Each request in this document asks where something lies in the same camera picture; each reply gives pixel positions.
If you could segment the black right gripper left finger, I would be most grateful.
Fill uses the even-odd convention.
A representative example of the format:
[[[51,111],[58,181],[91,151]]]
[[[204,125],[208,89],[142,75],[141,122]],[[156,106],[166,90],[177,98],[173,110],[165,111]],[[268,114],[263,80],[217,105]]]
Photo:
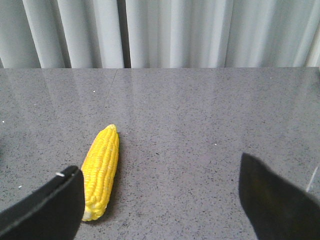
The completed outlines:
[[[85,209],[84,177],[75,165],[0,214],[2,240],[72,240]]]

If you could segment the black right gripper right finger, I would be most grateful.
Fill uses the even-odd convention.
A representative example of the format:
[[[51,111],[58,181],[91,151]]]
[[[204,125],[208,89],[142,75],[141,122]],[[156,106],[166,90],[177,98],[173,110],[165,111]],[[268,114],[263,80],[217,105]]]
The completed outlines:
[[[238,194],[259,240],[320,238],[319,200],[248,153],[241,155]]]

